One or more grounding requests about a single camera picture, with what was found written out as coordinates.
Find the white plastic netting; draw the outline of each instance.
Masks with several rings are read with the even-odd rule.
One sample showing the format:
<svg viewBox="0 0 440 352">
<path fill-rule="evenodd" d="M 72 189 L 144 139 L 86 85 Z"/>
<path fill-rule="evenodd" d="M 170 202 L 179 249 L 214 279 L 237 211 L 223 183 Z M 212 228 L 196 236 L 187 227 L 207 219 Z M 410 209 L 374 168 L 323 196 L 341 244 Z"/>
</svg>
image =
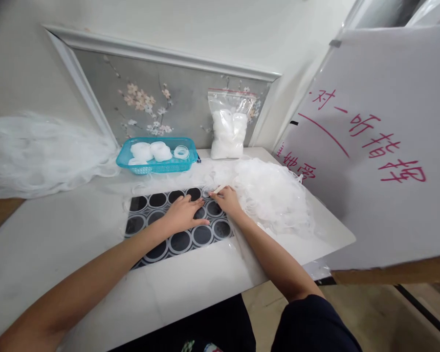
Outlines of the white plastic netting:
<svg viewBox="0 0 440 352">
<path fill-rule="evenodd" d="M 0 198 L 42 197 L 116 176 L 117 155 L 110 138 L 57 119 L 0 117 Z"/>
<path fill-rule="evenodd" d="M 203 159 L 202 163 L 194 164 L 189 171 L 176 177 L 147 175 L 132 193 L 141 196 L 190 187 L 214 190 L 219 185 L 232 186 L 242 209 L 276 234 L 295 233 L 302 237 L 313 234 L 313 216 L 301 177 L 284 166 L 258 158 Z"/>
</svg>

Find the black and white patterned panel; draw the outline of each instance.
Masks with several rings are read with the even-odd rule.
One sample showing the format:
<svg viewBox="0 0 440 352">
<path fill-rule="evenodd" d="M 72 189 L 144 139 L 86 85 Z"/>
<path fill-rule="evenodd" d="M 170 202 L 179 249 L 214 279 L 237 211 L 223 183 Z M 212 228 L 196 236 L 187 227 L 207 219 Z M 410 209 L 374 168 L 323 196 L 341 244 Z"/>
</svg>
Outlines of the black and white patterned panel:
<svg viewBox="0 0 440 352">
<path fill-rule="evenodd" d="M 152 249 L 132 269 L 175 255 L 186 253 L 214 242 L 233 236 L 233 231 L 226 214 L 217 202 L 209 198 L 211 188 L 190 188 L 167 193 L 157 193 L 149 196 L 134 197 L 131 201 L 129 218 L 127 220 L 125 238 L 130 238 L 142 229 L 161 218 L 179 196 L 191 195 L 191 200 L 200 197 L 205 204 L 194 214 L 195 219 L 208 219 L 210 225 L 201 225 L 193 229 L 176 233 Z"/>
</svg>

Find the white board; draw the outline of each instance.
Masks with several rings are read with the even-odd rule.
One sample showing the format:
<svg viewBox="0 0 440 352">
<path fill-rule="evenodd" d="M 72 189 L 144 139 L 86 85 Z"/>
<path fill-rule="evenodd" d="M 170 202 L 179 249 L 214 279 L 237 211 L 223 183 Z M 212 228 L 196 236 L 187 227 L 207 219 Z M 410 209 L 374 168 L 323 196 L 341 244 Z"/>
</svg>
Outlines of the white board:
<svg viewBox="0 0 440 352">
<path fill-rule="evenodd" d="M 274 155 L 357 237 L 332 269 L 438 256 L 440 26 L 341 40 Z"/>
</svg>

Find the ziplock bag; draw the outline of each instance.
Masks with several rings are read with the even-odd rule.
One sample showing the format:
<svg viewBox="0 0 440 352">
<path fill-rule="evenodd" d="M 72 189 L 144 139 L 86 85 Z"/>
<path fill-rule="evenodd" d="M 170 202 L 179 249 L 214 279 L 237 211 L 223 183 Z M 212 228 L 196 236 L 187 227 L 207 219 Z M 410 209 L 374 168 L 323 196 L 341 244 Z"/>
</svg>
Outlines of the ziplock bag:
<svg viewBox="0 0 440 352">
<path fill-rule="evenodd" d="M 214 120 L 211 158 L 241 157 L 248 115 L 256 102 L 256 95 L 245 91 L 209 88 L 208 99 Z"/>
</svg>

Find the left hand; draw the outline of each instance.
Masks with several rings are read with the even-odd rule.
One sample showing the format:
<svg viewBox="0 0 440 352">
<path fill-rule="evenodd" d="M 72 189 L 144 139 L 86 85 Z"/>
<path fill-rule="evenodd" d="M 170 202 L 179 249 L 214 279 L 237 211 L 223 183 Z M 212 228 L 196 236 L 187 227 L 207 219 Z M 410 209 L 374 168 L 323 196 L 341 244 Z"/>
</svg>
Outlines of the left hand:
<svg viewBox="0 0 440 352">
<path fill-rule="evenodd" d="M 203 205 L 204 200 L 202 198 L 191 202 L 190 195 L 185 197 L 180 196 L 171 205 L 165 216 L 156 222 L 163 223 L 163 227 L 166 229 L 168 237 L 199 225 L 208 225 L 210 224 L 210 221 L 207 219 L 194 220 L 194 214 Z"/>
</svg>

